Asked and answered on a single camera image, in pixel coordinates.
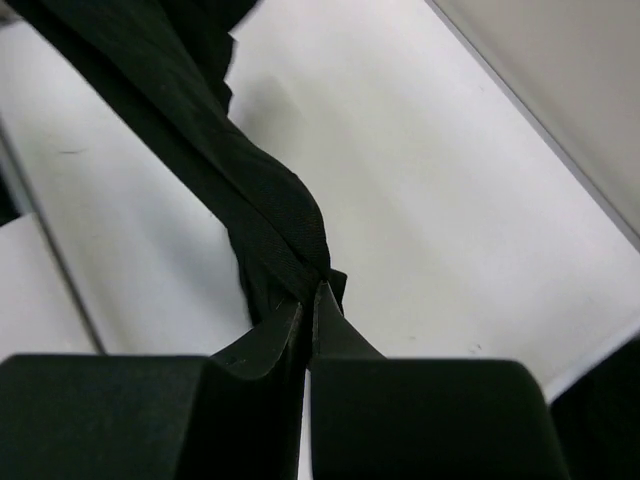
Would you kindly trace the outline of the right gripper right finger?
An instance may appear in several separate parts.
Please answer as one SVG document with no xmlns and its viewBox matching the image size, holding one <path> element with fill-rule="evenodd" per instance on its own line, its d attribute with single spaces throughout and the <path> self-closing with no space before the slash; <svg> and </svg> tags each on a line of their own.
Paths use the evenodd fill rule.
<svg viewBox="0 0 640 480">
<path fill-rule="evenodd" d="M 387 358 L 317 290 L 310 365 L 317 479 L 565 479 L 544 395 L 505 359 Z"/>
</svg>

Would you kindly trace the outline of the black pleated skirt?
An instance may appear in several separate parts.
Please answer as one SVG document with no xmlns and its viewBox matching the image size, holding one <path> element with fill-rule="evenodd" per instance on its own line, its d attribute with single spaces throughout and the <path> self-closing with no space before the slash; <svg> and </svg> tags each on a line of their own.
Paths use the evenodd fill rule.
<svg viewBox="0 0 640 480">
<path fill-rule="evenodd" d="M 250 1 L 13 1 L 1 111 L 112 351 L 204 350 L 332 270 L 313 196 L 230 120 Z"/>
</svg>

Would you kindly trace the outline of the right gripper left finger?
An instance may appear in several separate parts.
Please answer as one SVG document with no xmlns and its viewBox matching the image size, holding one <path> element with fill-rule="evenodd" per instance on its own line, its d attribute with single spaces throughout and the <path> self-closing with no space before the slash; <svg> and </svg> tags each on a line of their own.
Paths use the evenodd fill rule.
<svg viewBox="0 0 640 480">
<path fill-rule="evenodd" d="M 293 302 L 206 356 L 1 365 L 5 479 L 293 479 L 306 318 Z"/>
</svg>

